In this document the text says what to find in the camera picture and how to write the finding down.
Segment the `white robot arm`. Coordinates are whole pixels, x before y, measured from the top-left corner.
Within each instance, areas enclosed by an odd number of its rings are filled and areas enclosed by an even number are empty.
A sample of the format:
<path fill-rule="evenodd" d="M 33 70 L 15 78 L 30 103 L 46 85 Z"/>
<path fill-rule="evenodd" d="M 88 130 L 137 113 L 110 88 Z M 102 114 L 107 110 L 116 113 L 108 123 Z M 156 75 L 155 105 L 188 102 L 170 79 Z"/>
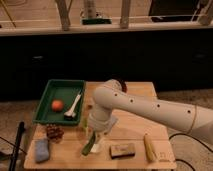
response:
<path fill-rule="evenodd" d="M 88 117 L 88 125 L 95 131 L 105 131 L 109 127 L 112 111 L 118 109 L 213 145 L 213 109 L 131 95 L 124 91 L 125 87 L 125 83 L 110 79 L 94 89 L 94 106 Z"/>

